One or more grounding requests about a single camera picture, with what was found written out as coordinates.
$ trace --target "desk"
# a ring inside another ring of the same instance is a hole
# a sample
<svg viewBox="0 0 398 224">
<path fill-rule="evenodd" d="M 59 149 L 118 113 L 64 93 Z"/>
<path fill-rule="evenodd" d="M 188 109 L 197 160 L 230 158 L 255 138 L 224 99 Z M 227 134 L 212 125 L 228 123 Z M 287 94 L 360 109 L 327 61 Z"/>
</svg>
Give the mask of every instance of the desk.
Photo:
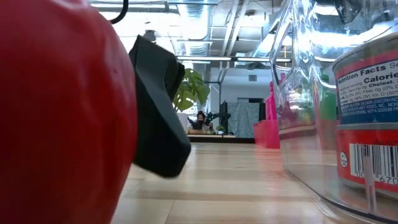
<svg viewBox="0 0 398 224">
<path fill-rule="evenodd" d="M 235 135 L 227 134 L 187 134 L 188 137 L 193 138 L 235 138 Z"/>
</svg>

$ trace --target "red bell pepper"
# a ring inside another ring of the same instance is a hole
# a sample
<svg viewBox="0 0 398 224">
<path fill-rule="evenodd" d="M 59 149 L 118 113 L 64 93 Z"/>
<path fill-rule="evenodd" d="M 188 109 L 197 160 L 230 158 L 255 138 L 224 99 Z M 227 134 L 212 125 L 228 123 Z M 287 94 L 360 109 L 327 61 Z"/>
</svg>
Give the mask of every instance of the red bell pepper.
<svg viewBox="0 0 398 224">
<path fill-rule="evenodd" d="M 0 5 L 0 223 L 109 223 L 136 149 L 128 54 L 86 0 Z"/>
</svg>

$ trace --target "clear plastic container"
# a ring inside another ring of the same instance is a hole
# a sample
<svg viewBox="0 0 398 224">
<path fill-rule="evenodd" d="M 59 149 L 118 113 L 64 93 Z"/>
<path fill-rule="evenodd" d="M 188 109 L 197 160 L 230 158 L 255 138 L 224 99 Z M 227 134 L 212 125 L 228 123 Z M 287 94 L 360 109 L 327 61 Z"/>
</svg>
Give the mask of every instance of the clear plastic container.
<svg viewBox="0 0 398 224">
<path fill-rule="evenodd" d="M 284 167 L 382 222 L 398 221 L 397 31 L 395 0 L 290 0 L 271 52 Z M 292 64 L 280 82 L 288 35 Z"/>
</svg>

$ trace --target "barcode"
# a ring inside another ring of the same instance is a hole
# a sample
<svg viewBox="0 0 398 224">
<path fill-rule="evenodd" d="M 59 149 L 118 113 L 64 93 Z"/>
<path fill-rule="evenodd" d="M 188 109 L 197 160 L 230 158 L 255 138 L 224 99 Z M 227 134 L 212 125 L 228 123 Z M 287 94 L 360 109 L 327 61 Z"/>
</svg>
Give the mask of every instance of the barcode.
<svg viewBox="0 0 398 224">
<path fill-rule="evenodd" d="M 377 182 L 398 185 L 398 147 L 369 144 L 349 145 L 351 175 L 364 178 L 364 157 L 370 156 Z"/>
</svg>

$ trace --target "black plastic piece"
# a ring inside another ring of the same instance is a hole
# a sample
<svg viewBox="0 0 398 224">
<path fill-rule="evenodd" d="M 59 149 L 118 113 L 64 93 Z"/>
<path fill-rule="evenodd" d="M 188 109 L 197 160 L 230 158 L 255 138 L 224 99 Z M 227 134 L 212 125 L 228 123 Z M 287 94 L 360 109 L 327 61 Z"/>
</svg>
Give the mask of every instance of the black plastic piece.
<svg viewBox="0 0 398 224">
<path fill-rule="evenodd" d="M 229 130 L 228 119 L 231 117 L 231 114 L 228 113 L 227 102 L 224 101 L 220 104 L 220 113 L 218 114 L 218 117 L 220 118 L 220 125 L 225 129 L 224 132 L 230 133 L 232 130 Z"/>
<path fill-rule="evenodd" d="M 133 163 L 165 178 L 177 177 L 191 145 L 171 99 L 184 76 L 175 56 L 138 36 L 129 52 L 136 73 L 138 140 Z"/>
<path fill-rule="evenodd" d="M 267 119 L 266 115 L 266 104 L 265 103 L 260 103 L 260 108 L 259 108 L 259 121 Z"/>
<path fill-rule="evenodd" d="M 111 24 L 117 24 L 118 22 L 122 21 L 122 19 L 124 19 L 124 17 L 126 16 L 128 10 L 129 0 L 123 0 L 122 10 L 120 11 L 119 15 L 116 16 L 116 18 L 110 20 Z"/>
</svg>

